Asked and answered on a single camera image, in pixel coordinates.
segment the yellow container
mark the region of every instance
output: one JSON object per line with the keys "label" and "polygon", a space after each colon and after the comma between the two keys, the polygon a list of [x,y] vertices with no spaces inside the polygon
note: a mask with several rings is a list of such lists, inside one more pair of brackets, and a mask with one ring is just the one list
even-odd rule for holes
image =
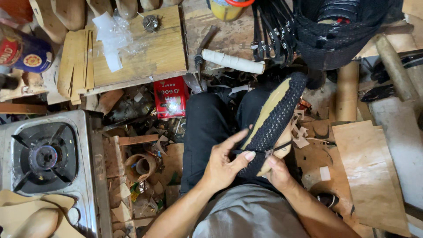
{"label": "yellow container", "polygon": [[241,14],[242,7],[235,7],[223,0],[210,0],[210,8],[213,15],[224,22],[232,22]]}

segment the black woven shoe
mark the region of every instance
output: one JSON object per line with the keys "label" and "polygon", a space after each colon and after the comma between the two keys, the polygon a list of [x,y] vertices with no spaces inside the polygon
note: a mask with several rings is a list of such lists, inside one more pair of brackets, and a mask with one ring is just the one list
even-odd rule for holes
{"label": "black woven shoe", "polygon": [[291,140],[286,144],[274,149],[276,141],[289,124],[294,109],[299,101],[299,97],[304,91],[307,82],[305,74],[294,72],[287,76],[279,86],[270,94],[269,98],[261,108],[257,120],[250,130],[241,150],[255,151],[255,158],[248,166],[239,171],[239,177],[254,177],[264,174],[262,166],[268,155],[274,150],[283,149],[291,144]]}

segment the red tin can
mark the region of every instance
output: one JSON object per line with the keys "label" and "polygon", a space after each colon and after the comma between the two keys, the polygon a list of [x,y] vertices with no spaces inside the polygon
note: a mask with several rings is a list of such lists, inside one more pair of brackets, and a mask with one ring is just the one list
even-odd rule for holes
{"label": "red tin can", "polygon": [[189,98],[188,86],[182,76],[156,81],[154,82],[154,98],[157,118],[184,117]]}

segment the stainless steel stovetop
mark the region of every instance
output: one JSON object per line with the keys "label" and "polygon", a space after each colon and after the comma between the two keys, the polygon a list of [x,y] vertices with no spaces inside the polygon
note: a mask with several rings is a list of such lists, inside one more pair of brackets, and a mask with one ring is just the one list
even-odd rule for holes
{"label": "stainless steel stovetop", "polygon": [[[52,185],[46,190],[47,192],[42,191],[43,186],[49,186],[49,184],[36,185],[31,181],[27,181],[26,187],[23,189],[22,183],[19,184],[19,182],[25,179],[25,171],[23,171],[25,169],[19,159],[26,158],[22,158],[20,154],[23,151],[23,146],[20,146],[20,143],[11,136],[18,135],[19,133],[25,134],[28,128],[43,128],[49,125],[60,124],[67,125],[69,129],[75,132],[73,138],[76,141],[73,143],[75,143],[76,165],[74,167],[76,168],[76,176],[68,176],[72,181],[59,184],[57,188],[60,189],[54,191],[51,191],[51,188],[54,187]],[[78,224],[75,225],[75,228],[87,238],[112,237],[102,135],[94,132],[100,126],[101,119],[98,114],[83,110],[58,113],[51,116],[1,125],[0,190],[16,190],[16,193],[24,196],[38,194],[62,194],[71,196],[76,200],[74,207],[80,213],[80,219]]]}

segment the nail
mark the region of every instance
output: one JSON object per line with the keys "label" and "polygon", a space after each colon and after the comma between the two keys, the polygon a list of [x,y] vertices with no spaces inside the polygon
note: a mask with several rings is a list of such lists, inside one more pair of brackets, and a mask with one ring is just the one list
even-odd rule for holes
{"label": "nail", "polygon": [[272,157],[270,157],[269,158],[269,163],[272,165],[272,164],[276,164],[276,159],[272,156]]}
{"label": "nail", "polygon": [[247,154],[245,154],[245,159],[248,160],[248,162],[252,161],[255,157],[255,152],[250,151]]}

